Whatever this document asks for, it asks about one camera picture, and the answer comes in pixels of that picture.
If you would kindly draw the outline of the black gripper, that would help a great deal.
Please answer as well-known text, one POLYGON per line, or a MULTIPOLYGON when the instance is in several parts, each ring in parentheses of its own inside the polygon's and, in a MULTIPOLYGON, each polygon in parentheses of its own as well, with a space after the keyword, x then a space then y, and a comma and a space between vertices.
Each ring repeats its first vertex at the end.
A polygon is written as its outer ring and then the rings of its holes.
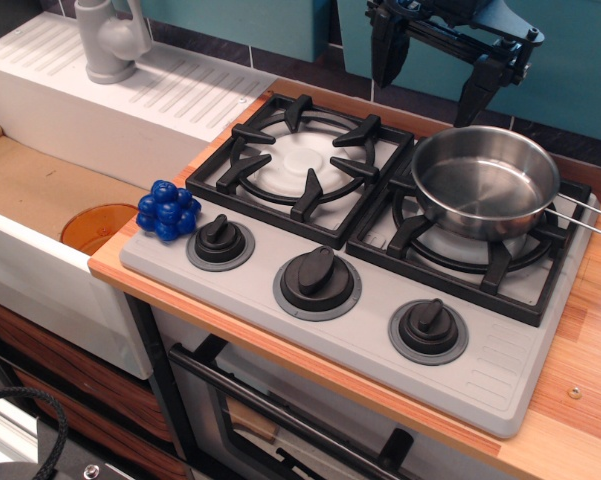
POLYGON ((410 41, 473 64, 458 101, 455 127, 471 125, 502 85, 520 84, 544 34, 504 1, 369 1, 372 78, 389 86, 410 41))

